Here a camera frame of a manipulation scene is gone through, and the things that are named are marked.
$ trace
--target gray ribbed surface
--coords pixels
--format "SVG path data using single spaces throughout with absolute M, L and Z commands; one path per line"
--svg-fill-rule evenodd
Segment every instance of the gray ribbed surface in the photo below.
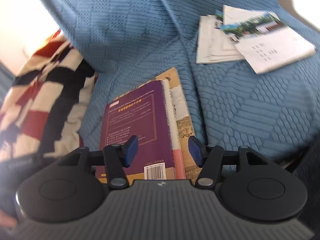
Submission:
M 241 220 L 207 190 L 187 180 L 136 180 L 127 190 L 113 191 L 91 215 L 66 224 L 25 221 L 17 240 L 84 239 L 232 239 L 302 240 L 313 234 L 296 219 L 261 225 Z

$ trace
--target plaid blanket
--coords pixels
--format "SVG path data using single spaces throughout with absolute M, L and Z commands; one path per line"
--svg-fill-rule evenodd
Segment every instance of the plaid blanket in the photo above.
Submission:
M 0 161 L 59 157 L 81 146 L 78 130 L 94 78 L 79 51 L 54 35 L 20 70 L 0 109 Z

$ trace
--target quilted fabric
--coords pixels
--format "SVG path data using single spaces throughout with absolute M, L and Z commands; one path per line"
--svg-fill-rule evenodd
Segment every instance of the quilted fabric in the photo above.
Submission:
M 277 0 L 42 0 L 65 35 L 100 72 L 81 135 L 97 149 L 105 105 L 175 66 L 196 135 L 227 150 L 249 145 L 275 161 L 299 151 L 319 120 L 319 52 L 264 75 L 246 61 L 195 64 L 200 15 L 222 5 L 274 11 L 307 40 L 320 36 Z

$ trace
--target metal screw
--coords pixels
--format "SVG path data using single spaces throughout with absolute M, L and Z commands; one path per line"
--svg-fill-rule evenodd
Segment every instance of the metal screw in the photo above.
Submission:
M 213 184 L 213 180 L 210 178 L 201 178 L 198 180 L 198 184 L 200 186 L 204 186 L 204 187 L 208 187 L 211 186 Z
M 112 186 L 121 187 L 121 186 L 125 185 L 127 182 L 123 178 L 115 178 L 110 183 Z

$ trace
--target purple book cover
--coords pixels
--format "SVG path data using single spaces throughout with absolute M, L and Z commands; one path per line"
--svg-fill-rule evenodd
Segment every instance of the purple book cover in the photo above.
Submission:
M 174 167 L 161 81 L 149 82 L 106 106 L 100 149 L 124 144 L 132 135 L 138 136 L 139 147 L 132 165 L 124 168 L 126 175 L 144 173 L 145 166 L 156 163 Z

